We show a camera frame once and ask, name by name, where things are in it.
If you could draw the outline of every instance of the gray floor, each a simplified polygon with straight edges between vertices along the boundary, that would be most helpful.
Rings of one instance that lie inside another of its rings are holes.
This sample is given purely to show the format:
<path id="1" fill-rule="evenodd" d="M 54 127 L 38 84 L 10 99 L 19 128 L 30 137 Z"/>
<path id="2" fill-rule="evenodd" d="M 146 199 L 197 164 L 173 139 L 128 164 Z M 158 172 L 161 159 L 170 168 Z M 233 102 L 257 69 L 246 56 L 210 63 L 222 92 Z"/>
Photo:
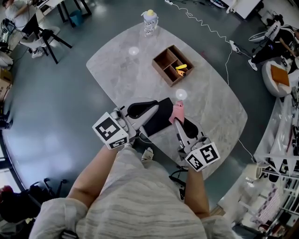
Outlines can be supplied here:
<path id="1" fill-rule="evenodd" d="M 66 0 L 66 4 L 70 12 L 76 9 L 71 0 Z M 192 2 L 178 4 L 249 51 L 253 45 L 248 38 L 263 27 L 255 15 L 244 21 L 219 8 Z M 93 15 L 74 29 L 69 23 L 62 24 L 57 9 L 46 16 L 45 22 L 59 26 L 60 37 L 73 45 L 72 49 L 63 47 L 63 51 L 55 51 L 60 58 L 58 65 L 50 56 L 31 59 L 26 53 L 13 67 L 14 86 L 5 109 L 10 108 L 14 124 L 10 130 L 3 131 L 3 138 L 25 187 L 45 177 L 51 178 L 54 186 L 66 178 L 70 181 L 63 190 L 66 195 L 72 182 L 101 148 L 102 143 L 91 126 L 105 111 L 111 111 L 114 104 L 85 64 L 111 38 L 140 23 L 142 12 L 154 9 L 161 27 L 189 44 L 227 79 L 225 62 L 230 46 L 215 33 L 208 32 L 207 27 L 188 19 L 183 10 L 178 11 L 164 0 L 89 0 L 88 5 Z M 25 50 L 18 46 L 15 58 Z M 228 71 L 230 87 L 248 114 L 241 141 L 253 153 L 268 124 L 275 99 L 266 90 L 261 72 L 248 66 L 247 57 L 233 53 Z M 140 151 L 148 146 L 137 144 Z M 156 159 L 169 172 L 175 170 L 170 159 L 155 152 Z M 249 154 L 238 143 L 206 180 L 211 204 L 217 203 L 228 191 L 248 162 Z"/>

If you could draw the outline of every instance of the sneaker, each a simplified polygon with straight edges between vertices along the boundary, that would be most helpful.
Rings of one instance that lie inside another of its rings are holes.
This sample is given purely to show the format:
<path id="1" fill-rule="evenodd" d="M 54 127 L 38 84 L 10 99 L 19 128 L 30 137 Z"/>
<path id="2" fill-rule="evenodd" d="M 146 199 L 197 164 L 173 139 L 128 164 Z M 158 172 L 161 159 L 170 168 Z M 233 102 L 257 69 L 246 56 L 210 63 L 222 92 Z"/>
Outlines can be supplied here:
<path id="1" fill-rule="evenodd" d="M 32 58 L 41 57 L 44 54 L 43 51 L 37 50 L 36 53 L 32 53 Z"/>
<path id="2" fill-rule="evenodd" d="M 142 155 L 141 161 L 145 161 L 145 160 L 152 160 L 154 157 L 154 152 L 153 150 L 148 147 L 148 149 L 146 149 Z"/>
<path id="3" fill-rule="evenodd" d="M 210 0 L 211 3 L 215 4 L 217 7 L 220 8 L 225 8 L 225 5 L 223 2 L 219 1 L 219 0 Z"/>
<path id="4" fill-rule="evenodd" d="M 249 65 L 252 67 L 252 69 L 254 69 L 255 71 L 257 71 L 257 67 L 254 63 L 252 63 L 251 59 L 248 60 Z"/>

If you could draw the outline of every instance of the person's arm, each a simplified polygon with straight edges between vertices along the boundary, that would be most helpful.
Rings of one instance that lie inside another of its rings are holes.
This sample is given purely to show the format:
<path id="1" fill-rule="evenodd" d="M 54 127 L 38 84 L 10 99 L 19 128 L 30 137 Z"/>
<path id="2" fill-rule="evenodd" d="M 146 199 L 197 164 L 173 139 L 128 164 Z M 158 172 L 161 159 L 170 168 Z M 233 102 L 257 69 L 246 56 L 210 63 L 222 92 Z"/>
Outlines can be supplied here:
<path id="1" fill-rule="evenodd" d="M 294 53 L 294 51 L 284 42 L 284 40 L 281 37 L 280 37 L 279 41 L 290 52 L 290 54 L 293 57 L 297 58 L 296 55 L 295 55 L 295 53 Z"/>
<path id="2" fill-rule="evenodd" d="M 14 18 L 16 18 L 17 16 L 29 11 L 29 7 L 31 6 L 32 2 L 27 3 L 26 5 L 22 6 L 21 9 L 19 11 L 16 12 Z"/>
<path id="3" fill-rule="evenodd" d="M 189 167 L 185 191 L 185 204 L 199 218 L 210 216 L 209 201 L 206 196 L 202 172 Z"/>
<path id="4" fill-rule="evenodd" d="M 76 179 L 67 197 L 77 199 L 90 207 L 101 193 L 117 152 L 117 149 L 109 150 L 104 145 Z"/>

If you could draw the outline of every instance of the oval table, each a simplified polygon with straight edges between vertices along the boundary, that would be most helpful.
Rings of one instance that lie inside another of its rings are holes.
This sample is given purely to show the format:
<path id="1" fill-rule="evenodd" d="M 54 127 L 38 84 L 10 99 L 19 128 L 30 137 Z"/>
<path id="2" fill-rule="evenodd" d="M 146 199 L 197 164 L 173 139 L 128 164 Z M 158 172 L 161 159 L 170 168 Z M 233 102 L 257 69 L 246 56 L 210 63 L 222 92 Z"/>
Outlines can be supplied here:
<path id="1" fill-rule="evenodd" d="M 171 45 L 177 46 L 194 69 L 185 79 L 169 87 L 151 64 L 154 57 Z M 152 37 L 144 37 L 143 23 L 125 30 L 101 47 L 86 66 L 119 107 L 134 97 L 158 101 L 169 97 L 175 103 L 176 91 L 185 90 L 185 115 L 203 126 L 221 156 L 203 170 L 205 179 L 227 158 L 245 127 L 247 114 L 224 79 L 195 50 L 161 27 Z M 173 126 L 149 139 L 177 164 L 187 165 L 177 154 L 179 141 Z"/>

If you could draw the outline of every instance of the pink object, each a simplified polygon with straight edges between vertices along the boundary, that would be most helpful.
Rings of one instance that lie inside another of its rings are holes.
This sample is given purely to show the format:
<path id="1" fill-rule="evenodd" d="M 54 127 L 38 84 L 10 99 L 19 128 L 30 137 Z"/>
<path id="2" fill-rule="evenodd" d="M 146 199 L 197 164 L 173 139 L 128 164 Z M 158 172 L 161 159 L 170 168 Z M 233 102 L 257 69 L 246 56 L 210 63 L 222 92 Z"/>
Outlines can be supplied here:
<path id="1" fill-rule="evenodd" d="M 169 118 L 170 123 L 173 124 L 174 118 L 177 118 L 179 121 L 184 123 L 185 114 L 184 114 L 184 104 L 182 100 L 177 101 L 176 104 L 173 106 L 173 111 Z"/>

